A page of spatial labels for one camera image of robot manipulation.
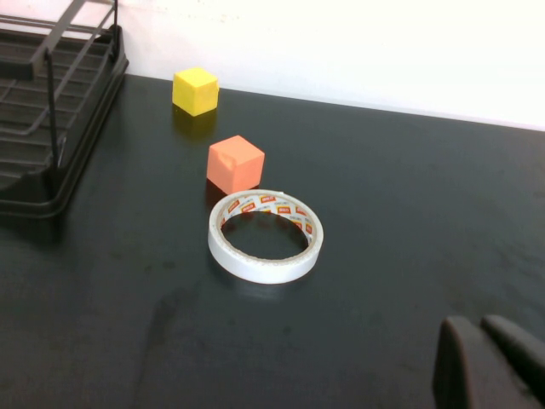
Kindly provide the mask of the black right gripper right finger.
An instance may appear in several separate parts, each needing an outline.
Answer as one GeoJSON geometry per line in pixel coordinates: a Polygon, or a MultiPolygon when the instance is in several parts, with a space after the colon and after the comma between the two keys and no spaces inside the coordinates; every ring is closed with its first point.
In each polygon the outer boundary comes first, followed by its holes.
{"type": "Polygon", "coordinates": [[[486,315],[480,326],[534,396],[544,396],[544,341],[499,315],[486,315]]]}

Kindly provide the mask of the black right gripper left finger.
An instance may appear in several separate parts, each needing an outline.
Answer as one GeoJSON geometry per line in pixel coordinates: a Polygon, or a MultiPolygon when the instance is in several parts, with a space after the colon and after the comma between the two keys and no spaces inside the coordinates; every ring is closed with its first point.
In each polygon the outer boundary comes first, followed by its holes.
{"type": "Polygon", "coordinates": [[[433,372],[437,408],[543,408],[481,328],[462,316],[440,326],[433,372]]]}

